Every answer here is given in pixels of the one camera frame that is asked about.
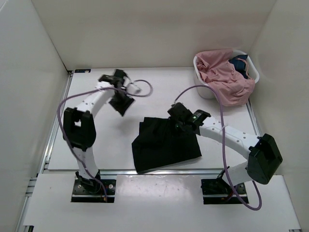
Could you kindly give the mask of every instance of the blue cloth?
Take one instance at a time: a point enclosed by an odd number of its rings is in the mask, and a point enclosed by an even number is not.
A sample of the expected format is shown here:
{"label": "blue cloth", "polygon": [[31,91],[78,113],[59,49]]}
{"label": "blue cloth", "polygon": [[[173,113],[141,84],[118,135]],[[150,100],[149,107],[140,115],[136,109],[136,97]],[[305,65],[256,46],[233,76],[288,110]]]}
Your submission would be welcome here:
{"label": "blue cloth", "polygon": [[247,60],[248,58],[248,55],[238,55],[232,59],[230,59],[228,62],[230,62],[231,64],[234,65],[235,67],[235,70],[239,73],[241,73],[241,75],[243,75],[243,77],[245,79],[248,79],[248,76],[246,74],[246,64],[245,62],[237,59],[237,58],[240,58],[240,59],[244,59],[244,60]]}

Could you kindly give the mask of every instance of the laundry basket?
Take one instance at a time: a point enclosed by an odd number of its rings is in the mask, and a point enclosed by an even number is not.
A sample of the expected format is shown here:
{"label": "laundry basket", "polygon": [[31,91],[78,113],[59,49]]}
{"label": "laundry basket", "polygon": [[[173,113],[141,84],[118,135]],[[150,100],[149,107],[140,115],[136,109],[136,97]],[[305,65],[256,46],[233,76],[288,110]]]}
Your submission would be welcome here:
{"label": "laundry basket", "polygon": [[[231,55],[230,58],[234,58],[238,55],[246,55],[245,52],[243,51],[240,51],[240,50],[233,50],[233,53]],[[254,79],[255,83],[257,83],[260,79],[260,75],[259,73],[257,72],[255,66],[253,65],[252,63],[252,60],[250,59],[250,57],[248,56],[247,58],[247,62],[249,64],[249,74],[250,74],[250,77]],[[205,83],[202,79],[201,79],[201,76],[197,70],[197,57],[195,56],[194,59],[193,59],[193,65],[194,65],[194,70],[195,70],[195,77],[194,77],[194,82],[196,85],[206,85],[208,86],[207,83]],[[212,93],[212,91],[208,88],[203,88],[203,87],[198,87],[197,88],[197,92],[198,94],[202,97],[202,98],[205,98],[205,99],[212,99],[212,98],[215,98],[214,94]]]}

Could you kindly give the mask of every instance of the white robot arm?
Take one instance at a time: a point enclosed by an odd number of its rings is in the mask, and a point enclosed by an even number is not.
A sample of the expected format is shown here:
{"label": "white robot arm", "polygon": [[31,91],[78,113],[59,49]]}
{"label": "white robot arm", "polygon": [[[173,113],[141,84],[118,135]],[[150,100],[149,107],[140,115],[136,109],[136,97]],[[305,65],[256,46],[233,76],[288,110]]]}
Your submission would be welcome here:
{"label": "white robot arm", "polygon": [[[96,89],[117,88],[136,94],[140,89],[133,83],[124,87],[126,80],[130,80],[123,70],[115,70],[113,76],[103,75],[97,83]],[[81,185],[89,192],[97,192],[99,185],[89,174],[100,180],[100,172],[96,166],[92,145],[96,139],[94,118],[104,104],[109,104],[122,116],[134,99],[123,91],[107,89],[97,91],[88,97],[74,109],[67,108],[63,115],[63,128],[77,156],[79,171],[76,176]]]}
{"label": "white robot arm", "polygon": [[[172,105],[168,113],[171,119],[175,121],[175,126],[179,131],[193,132],[222,143],[223,132],[221,123],[209,113],[197,110],[192,114],[180,102]],[[258,137],[241,132],[231,126],[226,126],[225,145],[237,151],[247,160],[228,169],[234,186],[251,180],[260,184],[268,184],[282,163],[282,156],[276,142],[268,134],[264,134],[263,137]],[[229,185],[224,172],[218,176],[218,182],[222,181],[224,181],[224,185]]]}

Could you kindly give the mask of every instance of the white table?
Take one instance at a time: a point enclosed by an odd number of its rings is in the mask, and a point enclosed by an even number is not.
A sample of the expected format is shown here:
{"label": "white table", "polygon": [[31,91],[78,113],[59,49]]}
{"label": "white table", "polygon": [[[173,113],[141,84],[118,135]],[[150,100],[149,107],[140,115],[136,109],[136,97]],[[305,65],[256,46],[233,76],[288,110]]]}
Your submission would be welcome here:
{"label": "white table", "polygon": [[[154,93],[148,98],[135,98],[136,101],[121,117],[109,104],[103,106],[95,118],[97,139],[93,145],[95,161],[99,169],[134,170],[131,143],[138,136],[139,122],[143,118],[169,115],[174,99],[189,86],[194,85],[193,68],[128,68],[124,69],[131,79],[145,79],[151,82]],[[94,89],[102,74],[113,74],[114,69],[92,69],[90,73],[74,73],[69,94],[77,94]],[[146,84],[140,86],[148,91]],[[85,97],[69,100],[65,107],[77,106]],[[216,100],[201,98],[196,89],[185,93],[180,102],[194,112],[197,109],[209,112],[219,119],[219,104]],[[246,105],[224,108],[225,123],[240,131],[254,134],[253,125]],[[211,139],[198,136],[202,158],[174,164],[168,169],[215,169],[223,168],[222,146]],[[227,164],[237,165],[245,159],[226,148]],[[49,170],[77,170],[77,162],[70,153],[60,131],[57,132],[51,154]]]}
{"label": "white table", "polygon": [[[114,203],[71,203],[74,173],[38,177],[24,225],[34,232],[288,232],[300,229],[282,176],[259,185],[263,206],[204,205],[198,175],[117,176]],[[252,183],[249,203],[258,205]]]}

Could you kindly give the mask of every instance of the clothing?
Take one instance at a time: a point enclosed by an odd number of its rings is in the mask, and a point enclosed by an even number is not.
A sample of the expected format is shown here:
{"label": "clothing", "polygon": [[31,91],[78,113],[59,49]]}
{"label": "clothing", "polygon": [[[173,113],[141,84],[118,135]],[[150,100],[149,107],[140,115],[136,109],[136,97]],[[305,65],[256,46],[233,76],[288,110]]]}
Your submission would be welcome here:
{"label": "clothing", "polygon": [[234,65],[235,70],[239,72],[245,79],[248,79],[248,75],[246,74],[246,62],[243,60],[246,60],[248,58],[248,55],[238,55],[232,59],[230,59],[228,62]]}
{"label": "clothing", "polygon": [[254,80],[244,79],[228,62],[232,52],[232,49],[222,49],[197,54],[201,79],[217,90],[224,106],[246,104],[255,86]]}
{"label": "clothing", "polygon": [[171,119],[153,117],[140,123],[132,152],[138,173],[202,156],[195,134],[176,131]]}

